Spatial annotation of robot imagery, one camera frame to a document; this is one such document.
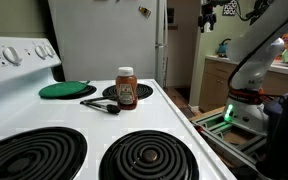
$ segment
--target wooden cabinet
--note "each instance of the wooden cabinet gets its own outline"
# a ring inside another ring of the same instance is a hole
[[[228,95],[227,81],[235,64],[207,60],[205,61],[199,107],[207,112],[222,107]],[[266,94],[282,95],[288,92],[288,75],[268,72],[263,82]]]

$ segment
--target jar label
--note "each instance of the jar label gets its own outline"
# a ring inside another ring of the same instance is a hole
[[[131,84],[121,84],[119,89],[119,100],[122,104],[133,104],[134,94]]]

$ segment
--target stove knob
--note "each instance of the stove knob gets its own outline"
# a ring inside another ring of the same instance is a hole
[[[17,65],[20,64],[21,61],[23,60],[23,58],[19,56],[18,52],[13,47],[8,47],[4,49],[3,55],[9,62]]]
[[[37,46],[35,48],[35,52],[36,54],[41,57],[42,59],[45,59],[47,54],[46,54],[46,51],[44,50],[44,48],[42,46]]]
[[[53,57],[55,55],[55,52],[50,45],[45,45],[44,48],[49,56]]]

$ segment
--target refrigerator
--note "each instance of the refrigerator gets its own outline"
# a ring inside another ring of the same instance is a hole
[[[131,66],[165,86],[167,0],[49,0],[66,81],[112,80]]]

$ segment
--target stove control panel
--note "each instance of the stove control panel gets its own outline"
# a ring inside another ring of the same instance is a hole
[[[60,64],[45,38],[0,37],[0,83]]]

